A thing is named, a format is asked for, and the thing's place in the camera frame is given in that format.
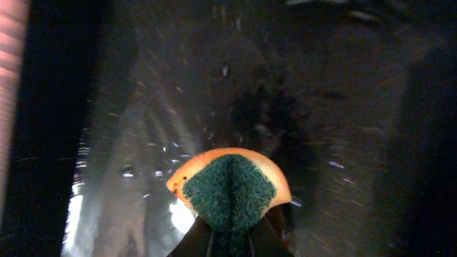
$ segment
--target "stainless steel surface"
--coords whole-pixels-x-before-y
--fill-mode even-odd
[[[193,155],[234,144],[269,155],[286,174],[296,256],[385,256],[402,247],[396,235],[417,167],[388,153],[404,156],[392,142],[421,143],[418,124],[401,126],[417,119],[405,116],[415,90],[408,67],[446,37],[401,23],[383,31],[305,19],[274,4],[194,4],[117,3],[91,100],[79,222],[64,255],[165,256],[195,218],[166,180]],[[269,97],[243,97],[260,84]],[[269,110],[288,98],[296,103],[279,118],[293,122],[274,120],[290,125],[281,128]],[[253,126],[233,126],[236,109],[248,113],[256,99]],[[394,164],[406,181],[389,182]]]

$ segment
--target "dark background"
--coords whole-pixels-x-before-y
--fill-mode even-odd
[[[455,22],[451,1],[440,3],[421,1],[417,22]],[[95,92],[90,85],[97,72],[99,32],[102,24],[111,22],[110,10],[107,1],[32,1],[0,236],[2,256],[60,255],[87,100]],[[457,188],[456,69],[456,49],[449,46],[408,71],[410,101],[403,103],[400,124],[431,125],[417,132],[430,135],[417,145],[402,139],[388,144],[393,150],[387,159],[394,167],[404,163],[402,158],[421,156],[415,159],[420,168],[409,188],[402,187],[408,177],[398,172],[401,167],[391,171],[398,179],[388,190],[412,192],[401,230],[408,244],[396,253],[401,256],[457,254],[457,207],[452,198]]]

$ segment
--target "sponge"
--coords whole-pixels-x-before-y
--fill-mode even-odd
[[[281,169],[242,148],[196,156],[166,185],[214,231],[213,256],[247,256],[249,230],[267,210],[291,201]]]

